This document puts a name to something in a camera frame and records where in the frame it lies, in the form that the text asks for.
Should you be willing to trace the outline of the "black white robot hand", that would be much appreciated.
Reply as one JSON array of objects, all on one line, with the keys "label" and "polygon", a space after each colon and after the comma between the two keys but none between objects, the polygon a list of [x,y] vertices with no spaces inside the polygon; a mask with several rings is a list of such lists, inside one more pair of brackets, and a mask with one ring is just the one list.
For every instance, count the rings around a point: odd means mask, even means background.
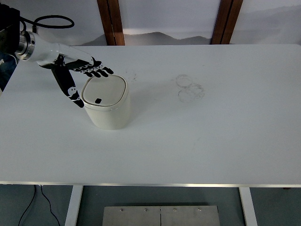
[{"label": "black white robot hand", "polygon": [[38,61],[42,68],[50,69],[61,91],[77,106],[84,107],[70,71],[85,74],[88,77],[108,77],[113,70],[103,66],[90,54],[63,44],[53,43],[55,50]]}]

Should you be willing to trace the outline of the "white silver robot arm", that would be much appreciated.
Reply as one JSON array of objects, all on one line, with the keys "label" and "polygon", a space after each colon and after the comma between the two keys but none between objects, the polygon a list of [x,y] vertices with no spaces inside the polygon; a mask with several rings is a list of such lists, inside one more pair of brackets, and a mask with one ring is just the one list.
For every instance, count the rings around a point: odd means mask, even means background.
[{"label": "white silver robot arm", "polygon": [[43,40],[36,31],[37,22],[20,16],[20,11],[0,5],[0,51],[24,61],[37,62],[41,67],[64,65],[62,45]]}]

